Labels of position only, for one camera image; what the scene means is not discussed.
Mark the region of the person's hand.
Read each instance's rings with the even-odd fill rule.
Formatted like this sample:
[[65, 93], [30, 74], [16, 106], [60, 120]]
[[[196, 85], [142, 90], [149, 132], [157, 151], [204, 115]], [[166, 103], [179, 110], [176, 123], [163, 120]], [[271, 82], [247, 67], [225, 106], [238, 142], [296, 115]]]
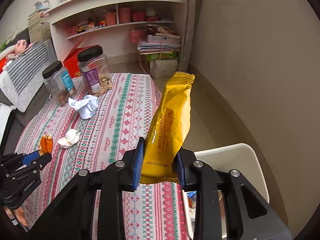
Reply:
[[16, 210], [11, 210], [8, 207], [4, 207], [4, 210], [6, 212], [6, 214], [8, 215], [8, 217], [11, 220], [17, 220], [19, 221], [23, 226], [27, 227], [28, 226], [28, 222], [26, 220], [25, 217], [25, 213], [24, 213], [24, 209], [23, 207], [19, 207]]

